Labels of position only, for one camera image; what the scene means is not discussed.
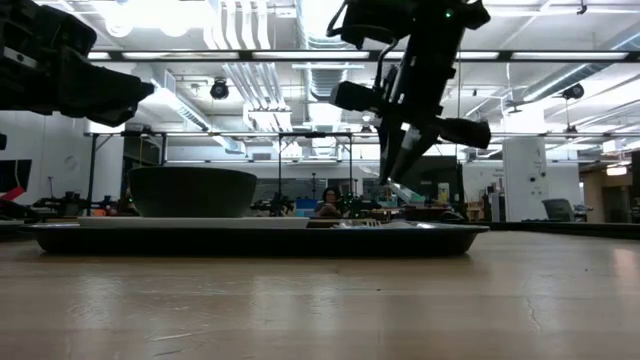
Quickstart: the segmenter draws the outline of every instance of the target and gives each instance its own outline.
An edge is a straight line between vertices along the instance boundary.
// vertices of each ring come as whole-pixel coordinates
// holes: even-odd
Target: plate
[[[100,228],[182,228],[182,229],[304,229],[309,218],[148,218],[148,217],[79,217],[82,227]]]

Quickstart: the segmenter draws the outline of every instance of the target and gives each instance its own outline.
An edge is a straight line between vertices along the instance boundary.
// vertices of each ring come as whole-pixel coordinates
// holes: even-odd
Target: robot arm
[[[343,25],[334,29],[346,8]],[[371,89],[342,82],[330,102],[351,111],[371,111],[380,120],[380,182],[402,183],[406,171],[438,138],[486,148],[491,132],[486,123],[442,119],[440,99],[447,81],[455,76],[453,63],[466,29],[478,29],[490,20],[478,0],[346,0],[329,24],[327,36],[362,48],[365,38],[389,44],[380,53]],[[382,79],[382,60],[398,40],[409,35],[400,66]],[[401,129],[410,124],[409,131]]]
[[[154,87],[91,65],[95,31],[31,0],[0,1],[0,110],[87,117],[115,127],[132,118]],[[0,149],[6,143],[0,137]]]

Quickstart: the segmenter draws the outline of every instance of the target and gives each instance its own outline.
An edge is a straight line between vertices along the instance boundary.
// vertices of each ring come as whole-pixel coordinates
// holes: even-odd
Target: white column
[[[507,221],[546,219],[542,200],[549,197],[544,139],[511,138],[504,142]]]
[[[107,66],[110,70],[118,71],[124,74],[132,74],[135,64],[110,64]],[[120,133],[124,130],[124,125],[117,128],[100,125],[92,121],[86,123],[86,132],[98,133]],[[107,137],[98,138],[96,146],[99,146]],[[88,196],[89,171],[91,161],[91,138],[87,141],[87,154],[83,166],[83,182],[82,196]],[[93,176],[93,196],[92,201],[100,201],[105,195],[110,195],[112,199],[120,198],[120,187],[122,183],[122,158],[124,155],[124,138],[112,137],[96,152],[94,176]]]
[[[504,119],[507,132],[544,132],[542,109],[526,109]],[[503,142],[507,221],[546,219],[549,197],[544,138],[515,137]]]

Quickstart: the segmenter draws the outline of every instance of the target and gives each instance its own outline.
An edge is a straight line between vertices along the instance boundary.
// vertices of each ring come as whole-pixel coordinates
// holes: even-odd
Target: bowl
[[[242,217],[251,205],[256,181],[253,174],[216,168],[129,171],[131,197],[145,217]]]

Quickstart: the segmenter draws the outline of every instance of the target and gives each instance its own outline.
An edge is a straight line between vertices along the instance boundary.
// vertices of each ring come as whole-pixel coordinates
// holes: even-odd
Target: table surface
[[[448,259],[63,257],[1,242],[0,354],[639,359],[639,251],[516,232]]]

